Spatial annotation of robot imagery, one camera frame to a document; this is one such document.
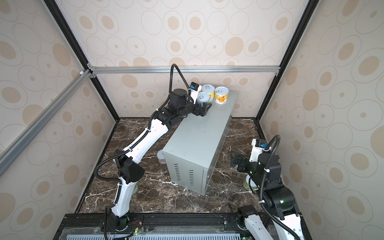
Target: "wallpaper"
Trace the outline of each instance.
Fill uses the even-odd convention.
[[[40,2],[0,1],[0,155],[79,69]]]
[[[0,177],[0,239],[51,240],[115,121],[86,80]]]
[[[384,1],[325,0],[262,120],[314,240],[384,235]]]
[[[175,72],[173,89],[187,89]],[[183,76],[188,84],[225,86],[236,91],[238,97],[232,116],[255,117],[275,73],[186,73]],[[98,74],[98,79],[120,117],[149,117],[168,97],[169,74]]]
[[[94,66],[279,65],[308,0],[56,0]]]

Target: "brown marble surface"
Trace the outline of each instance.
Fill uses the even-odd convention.
[[[129,145],[146,127],[148,119],[121,119],[113,134],[104,158],[112,156],[116,148]],[[248,155],[251,140],[257,138],[257,131],[251,119],[232,119],[222,151],[216,163],[206,195],[177,186],[171,182],[166,165],[158,162],[156,153],[162,149],[176,127],[163,135],[144,155],[140,165],[146,170],[137,182],[138,190],[132,196],[131,213],[140,212],[230,212],[228,203],[234,211],[238,207],[252,204],[262,211],[256,195],[243,186],[245,173],[230,168],[230,151]],[[110,161],[101,167],[102,176],[117,177],[117,167]],[[94,178],[81,203],[79,213],[101,213],[106,205],[111,205],[116,194],[116,182],[101,181]]]

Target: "black frame post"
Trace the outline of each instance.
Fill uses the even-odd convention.
[[[67,39],[69,45],[71,46],[72,50],[76,54],[76,57],[79,59],[81,65],[84,69],[89,69],[89,71],[92,73],[92,69],[89,68],[87,65],[89,63],[87,57],[85,56],[83,50],[81,49],[79,43],[77,42],[73,32],[71,31],[69,25],[67,24],[63,14],[61,13],[58,5],[56,4],[55,0],[44,0],[45,4],[47,5],[49,11],[51,12],[53,18],[55,19],[57,25],[60,27],[61,32],[64,34],[65,38]],[[96,76],[94,78],[91,78],[91,81],[93,85],[95,86],[97,92],[103,99],[105,105],[107,106],[109,112],[111,113],[112,117],[115,119],[115,121],[119,120],[119,115],[117,114],[115,108],[113,107],[110,99],[108,98],[106,92],[103,89],[103,86],[100,84],[99,80]]]
[[[304,13],[301,16],[299,24],[297,25],[295,33],[293,34],[291,42],[288,45],[287,51],[285,52],[283,59],[280,63],[280,71],[277,74],[277,76],[274,77],[272,84],[271,84],[270,88],[268,89],[268,92],[267,92],[267,94],[263,100],[263,103],[260,107],[260,110],[256,115],[255,126],[257,128],[257,131],[258,131],[260,137],[263,137],[264,139],[265,139],[265,137],[264,137],[263,131],[261,130],[260,119],[263,116],[263,114],[264,114],[264,112],[265,112],[265,110],[269,104],[269,101],[271,100],[273,93],[275,92],[276,87],[279,84],[280,79],[282,78],[282,76],[285,72],[285,69],[288,67],[289,61],[291,60],[292,55],[293,55],[297,45],[299,44],[299,41],[300,41],[304,31],[305,31],[305,28],[307,27],[307,25],[308,25],[308,23],[312,17],[314,10],[316,9],[318,2],[319,2],[319,0],[309,0],[308,4],[304,10]]]

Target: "tin can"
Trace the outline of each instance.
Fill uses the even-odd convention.
[[[196,101],[202,106],[203,103],[208,103],[211,96],[208,93],[205,92],[199,92],[197,95]]]
[[[227,102],[229,89],[226,87],[217,87],[215,89],[215,103],[224,104]]]
[[[215,87],[214,86],[209,85],[209,84],[203,85],[201,87],[201,91],[209,94],[209,96],[210,96],[209,101],[210,102],[212,102],[214,100],[214,97],[215,97]]]

